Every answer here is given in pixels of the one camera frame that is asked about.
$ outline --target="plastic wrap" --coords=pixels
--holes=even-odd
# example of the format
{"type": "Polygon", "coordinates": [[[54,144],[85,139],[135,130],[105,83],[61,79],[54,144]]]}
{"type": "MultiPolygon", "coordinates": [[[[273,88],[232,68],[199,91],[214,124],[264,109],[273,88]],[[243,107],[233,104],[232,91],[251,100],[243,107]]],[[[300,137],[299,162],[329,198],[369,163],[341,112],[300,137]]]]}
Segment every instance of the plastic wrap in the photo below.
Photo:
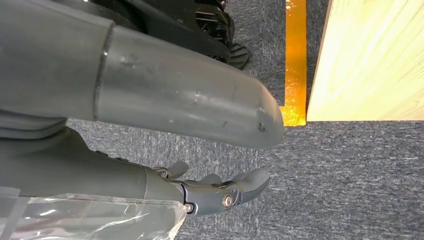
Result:
{"type": "Polygon", "coordinates": [[[69,193],[19,200],[26,204],[0,205],[13,209],[0,216],[0,230],[10,229],[10,216],[19,214],[10,236],[0,240],[173,240],[186,218],[178,201],[69,193]]]}

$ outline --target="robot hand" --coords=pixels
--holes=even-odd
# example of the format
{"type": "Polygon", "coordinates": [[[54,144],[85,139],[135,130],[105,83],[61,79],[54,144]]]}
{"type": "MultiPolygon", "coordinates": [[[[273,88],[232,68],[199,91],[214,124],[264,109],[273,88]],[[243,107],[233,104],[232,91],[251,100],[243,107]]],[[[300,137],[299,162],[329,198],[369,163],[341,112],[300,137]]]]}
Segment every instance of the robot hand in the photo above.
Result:
{"type": "Polygon", "coordinates": [[[183,161],[153,170],[183,193],[185,209],[192,216],[222,213],[249,202],[259,196],[271,179],[265,169],[257,168],[224,182],[216,174],[209,174],[199,181],[176,180],[189,170],[183,161]]]}

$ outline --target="orange floor tape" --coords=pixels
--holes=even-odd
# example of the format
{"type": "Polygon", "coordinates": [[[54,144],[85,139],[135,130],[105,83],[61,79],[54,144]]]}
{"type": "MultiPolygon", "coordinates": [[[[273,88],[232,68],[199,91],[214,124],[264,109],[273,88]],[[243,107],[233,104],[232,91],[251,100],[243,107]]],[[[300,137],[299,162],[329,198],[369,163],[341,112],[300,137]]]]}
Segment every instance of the orange floor tape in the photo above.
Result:
{"type": "Polygon", "coordinates": [[[285,0],[285,127],[306,125],[306,0],[285,0]]]}

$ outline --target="gray plastic casing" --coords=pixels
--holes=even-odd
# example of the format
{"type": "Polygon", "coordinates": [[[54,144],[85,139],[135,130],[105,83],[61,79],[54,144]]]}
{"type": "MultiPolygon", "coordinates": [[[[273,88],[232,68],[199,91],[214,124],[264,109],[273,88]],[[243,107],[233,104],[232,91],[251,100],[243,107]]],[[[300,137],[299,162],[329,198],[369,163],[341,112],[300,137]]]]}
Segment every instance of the gray plastic casing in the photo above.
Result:
{"type": "Polygon", "coordinates": [[[48,0],[2,0],[0,33],[2,111],[249,148],[283,137],[279,106],[257,79],[109,19],[48,0]]]}

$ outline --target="wood grain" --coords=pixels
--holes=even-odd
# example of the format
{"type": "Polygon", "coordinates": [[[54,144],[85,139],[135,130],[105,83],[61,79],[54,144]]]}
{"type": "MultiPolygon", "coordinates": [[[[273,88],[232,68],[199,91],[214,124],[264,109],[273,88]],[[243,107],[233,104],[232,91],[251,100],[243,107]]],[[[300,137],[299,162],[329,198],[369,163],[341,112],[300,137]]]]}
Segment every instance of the wood grain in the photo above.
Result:
{"type": "Polygon", "coordinates": [[[307,120],[424,120],[424,0],[330,1],[307,120]]]}

